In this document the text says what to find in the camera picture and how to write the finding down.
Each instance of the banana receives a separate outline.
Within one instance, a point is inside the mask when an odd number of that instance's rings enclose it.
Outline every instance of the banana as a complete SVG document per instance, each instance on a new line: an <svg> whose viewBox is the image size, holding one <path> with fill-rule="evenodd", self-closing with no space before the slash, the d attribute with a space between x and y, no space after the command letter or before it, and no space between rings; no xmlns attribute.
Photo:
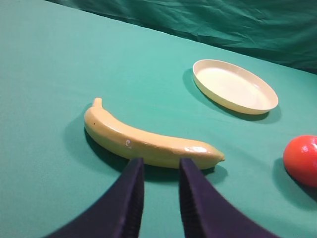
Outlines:
<svg viewBox="0 0 317 238"><path fill-rule="evenodd" d="M178 168L181 158L191 158L199 169L224 161L224 154L197 140L158 135L118 121L96 98L85 112L85 129L102 147L126 159L142 157L145 164Z"/></svg>

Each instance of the cream plate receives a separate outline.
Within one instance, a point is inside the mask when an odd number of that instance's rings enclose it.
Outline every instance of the cream plate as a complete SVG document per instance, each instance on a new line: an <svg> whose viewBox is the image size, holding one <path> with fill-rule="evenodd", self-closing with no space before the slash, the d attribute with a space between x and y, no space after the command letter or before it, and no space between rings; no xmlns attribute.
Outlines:
<svg viewBox="0 0 317 238"><path fill-rule="evenodd" d="M263 114L278 104L274 90L253 73L234 64L203 59L193 66L198 88L210 99L245 114Z"/></svg>

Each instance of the tomato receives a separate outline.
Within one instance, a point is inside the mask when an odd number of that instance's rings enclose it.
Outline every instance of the tomato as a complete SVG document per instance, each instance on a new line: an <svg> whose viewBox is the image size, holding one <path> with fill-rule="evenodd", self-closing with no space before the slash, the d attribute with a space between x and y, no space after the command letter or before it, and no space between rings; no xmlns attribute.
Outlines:
<svg viewBox="0 0 317 238"><path fill-rule="evenodd" d="M301 135L292 139L285 148L283 162L294 179L317 187L317 136Z"/></svg>

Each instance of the green table surface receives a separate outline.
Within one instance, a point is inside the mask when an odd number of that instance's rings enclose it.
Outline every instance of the green table surface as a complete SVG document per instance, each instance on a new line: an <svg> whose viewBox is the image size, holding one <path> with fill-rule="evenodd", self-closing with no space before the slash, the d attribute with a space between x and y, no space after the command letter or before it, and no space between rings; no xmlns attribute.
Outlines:
<svg viewBox="0 0 317 238"><path fill-rule="evenodd" d="M257 74L279 106L252 117L216 105L193 82L201 59ZM127 161L84 132L95 97L129 125L214 145L226 161L206 178L227 200L281 237L316 237L316 194L281 157L293 137L317 134L317 75L44 0L1 0L1 238L51 233L118 178ZM178 171L145 171L140 237L184 237Z"/></svg>

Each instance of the green backdrop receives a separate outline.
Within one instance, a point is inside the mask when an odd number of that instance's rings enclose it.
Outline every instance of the green backdrop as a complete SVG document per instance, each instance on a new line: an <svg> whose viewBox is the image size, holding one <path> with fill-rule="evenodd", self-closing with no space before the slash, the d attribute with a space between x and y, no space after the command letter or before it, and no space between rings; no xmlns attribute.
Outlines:
<svg viewBox="0 0 317 238"><path fill-rule="evenodd" d="M315 0L51 1L317 73Z"/></svg>

